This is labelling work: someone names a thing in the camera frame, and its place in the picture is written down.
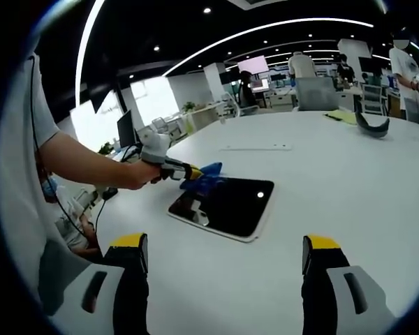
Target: person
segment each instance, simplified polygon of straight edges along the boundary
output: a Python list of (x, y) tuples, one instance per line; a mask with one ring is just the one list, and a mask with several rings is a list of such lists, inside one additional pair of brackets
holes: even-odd
[(249, 71), (242, 71), (240, 73), (239, 98), (237, 102), (241, 108), (257, 105), (253, 92), (249, 87), (250, 83), (251, 73)]
[(406, 110), (406, 99), (414, 101), (419, 105), (419, 66), (405, 49), (409, 46), (410, 40), (405, 31), (400, 31), (394, 36), (394, 47), (390, 50), (390, 61), (392, 73), (399, 83), (400, 110), (402, 117), (409, 119)]
[(301, 51), (295, 51), (288, 60), (288, 72), (292, 79), (316, 77), (315, 63)]
[(337, 72), (342, 80), (347, 80), (349, 84), (352, 84), (355, 79), (354, 70), (348, 65), (348, 57), (345, 54), (339, 56), (340, 64), (338, 64)]
[(36, 169), (43, 196), (54, 217), (53, 223), (67, 246), (76, 255), (87, 260), (97, 261), (100, 259), (102, 255), (98, 239), (93, 224), (84, 214), (84, 207), (68, 193), (65, 186), (58, 185), (52, 176), (53, 173), (44, 170), (37, 158)]
[(18, 276), (39, 302), (39, 270), (45, 246), (55, 241), (62, 253), (70, 251), (50, 221), (38, 181), (35, 152), (45, 169), (84, 184), (137, 190), (158, 180), (161, 169), (143, 161), (113, 161), (61, 132), (43, 93), (35, 49), (33, 41), (13, 76), (1, 109), (0, 223)]

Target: white table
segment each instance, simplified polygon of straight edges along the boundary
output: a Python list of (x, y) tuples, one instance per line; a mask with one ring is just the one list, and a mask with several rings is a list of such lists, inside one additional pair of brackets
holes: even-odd
[[(258, 142), (292, 150), (219, 151)], [(169, 217), (181, 194), (175, 181), (109, 200), (98, 229), (104, 253), (120, 235), (149, 236), (152, 334), (301, 334), (309, 233), (335, 239), (385, 290), (396, 316), (419, 293), (419, 125), (392, 119), (387, 137), (375, 140), (320, 112), (264, 114), (211, 124), (168, 154), (196, 165), (222, 161), (228, 176), (272, 180), (275, 199), (251, 244)]]

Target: yellow paper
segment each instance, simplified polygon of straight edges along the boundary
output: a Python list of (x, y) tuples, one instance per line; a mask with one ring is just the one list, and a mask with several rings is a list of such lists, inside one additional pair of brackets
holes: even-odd
[(355, 120), (355, 114), (352, 112), (346, 112), (344, 110), (333, 110), (327, 113), (330, 117), (336, 117), (341, 119), (343, 122), (347, 124), (356, 125), (357, 121)]

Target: ceiling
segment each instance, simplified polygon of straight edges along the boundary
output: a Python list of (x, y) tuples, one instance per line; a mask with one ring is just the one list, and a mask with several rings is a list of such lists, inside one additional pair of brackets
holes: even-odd
[[(199, 66), (205, 67), (215, 61), (235, 64), (247, 56), (270, 56), (309, 49), (336, 50), (338, 40), (350, 38), (351, 35), (355, 39), (367, 41), (374, 48), (374, 54), (387, 57), (391, 47), (388, 44), (391, 41), (391, 29), (397, 26), (401, 28), (401, 24), (404, 24), (400, 20), (401, 15), (397, 14), (402, 0), (391, 1), (392, 11), (385, 16), (376, 4), (377, 0), (271, 1), (270, 4), (250, 10), (236, 6), (236, 1), (242, 2), (105, 1), (87, 44), (82, 81), (108, 82), (119, 74), (120, 83), (127, 85), (129, 81), (162, 75), (173, 64), (218, 40), (264, 24), (304, 17), (338, 17), (374, 24), (375, 27), (340, 22), (304, 22), (261, 29), (217, 45), (169, 75), (196, 71), (200, 69)], [(67, 116), (74, 107), (75, 69), (80, 39), (93, 3), (92, 0), (81, 1), (57, 20), (39, 43), (37, 53), (41, 56), (43, 86), (56, 120)], [(249, 0), (249, 3), (255, 4), (257, 1)], [(410, 4), (410, 7), (403, 7), (404, 13), (410, 13), (411, 7), (413, 11), (418, 8), (416, 0), (410, 1)], [(211, 13), (205, 14), (204, 8), (211, 8)], [(418, 16), (406, 17), (409, 18), (404, 20), (407, 21), (406, 25), (416, 31), (419, 38)], [(156, 46), (159, 46), (159, 51), (154, 51)], [(411, 52), (416, 53), (415, 57), (419, 53), (416, 49)], [(331, 54), (312, 53), (312, 57), (331, 57)], [(272, 60), (285, 61), (286, 57), (274, 57)], [(130, 74), (134, 75), (133, 79), (129, 79)]]

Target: white shirt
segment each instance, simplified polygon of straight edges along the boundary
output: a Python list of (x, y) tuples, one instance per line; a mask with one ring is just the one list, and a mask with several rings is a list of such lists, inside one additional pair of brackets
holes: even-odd
[(296, 78), (316, 77), (315, 63), (309, 56), (295, 53), (288, 60), (288, 72)]
[(70, 248), (88, 247), (89, 242), (87, 239), (73, 227), (70, 221), (71, 219), (74, 222), (76, 228), (81, 232), (84, 232), (80, 222), (80, 216), (84, 212), (84, 207), (82, 207), (80, 203), (68, 193), (64, 186), (57, 187), (56, 195), (62, 207), (69, 216), (68, 218), (65, 215), (64, 211), (62, 211), (62, 208), (57, 202), (54, 204), (49, 204), (52, 214), (55, 217), (54, 223), (62, 238)]
[[(401, 75), (411, 81), (419, 73), (419, 66), (416, 61), (405, 51), (394, 47), (390, 50), (390, 60), (392, 73)], [(409, 98), (418, 101), (419, 93), (408, 87), (399, 84), (400, 92), (400, 109), (405, 110), (405, 99)]]
[[(35, 56), (33, 87), (34, 124), (41, 146), (59, 129), (45, 100)], [(31, 125), (31, 69), (26, 60), (17, 70), (0, 121), (0, 221), (11, 258), (23, 281), (38, 299), (39, 264), (48, 239), (66, 250), (47, 211), (36, 171)]]

